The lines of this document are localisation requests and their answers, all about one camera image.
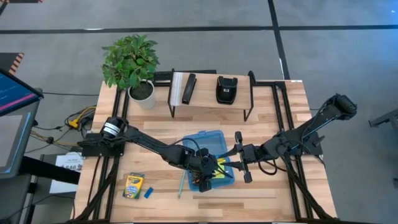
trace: computer screen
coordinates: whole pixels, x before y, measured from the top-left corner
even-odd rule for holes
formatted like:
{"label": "computer screen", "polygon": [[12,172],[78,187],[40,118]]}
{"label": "computer screen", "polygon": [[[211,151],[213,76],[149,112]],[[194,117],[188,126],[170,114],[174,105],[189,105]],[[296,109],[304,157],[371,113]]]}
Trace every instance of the computer screen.
{"label": "computer screen", "polygon": [[43,94],[0,69],[0,116],[41,100]]}

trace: concrete floor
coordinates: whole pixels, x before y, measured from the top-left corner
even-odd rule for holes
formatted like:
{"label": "concrete floor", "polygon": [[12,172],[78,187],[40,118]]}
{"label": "concrete floor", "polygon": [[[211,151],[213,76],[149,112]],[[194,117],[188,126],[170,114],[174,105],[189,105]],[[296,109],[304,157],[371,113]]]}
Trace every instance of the concrete floor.
{"label": "concrete floor", "polygon": [[[396,1],[274,1],[280,26],[352,26],[398,24]],[[185,26],[271,26],[265,0],[51,0],[8,4],[0,30],[86,29]],[[23,52],[17,76],[32,86],[61,93],[97,93],[103,63],[102,46],[130,33],[0,34],[0,52]],[[326,171],[338,216],[342,220],[396,223],[398,139],[389,124],[370,128],[368,120],[398,108],[398,30],[281,31],[291,79],[304,81],[312,108],[334,93],[348,95],[358,114],[320,131]],[[217,69],[219,73],[281,79],[273,31],[151,32],[159,70]],[[37,121],[43,127],[96,103],[96,97],[46,95]],[[53,136],[56,131],[41,132]],[[65,140],[79,141],[70,133]],[[27,149],[41,146],[31,140]],[[32,153],[61,153],[48,147]],[[34,223],[64,222],[70,203],[41,205]]]}

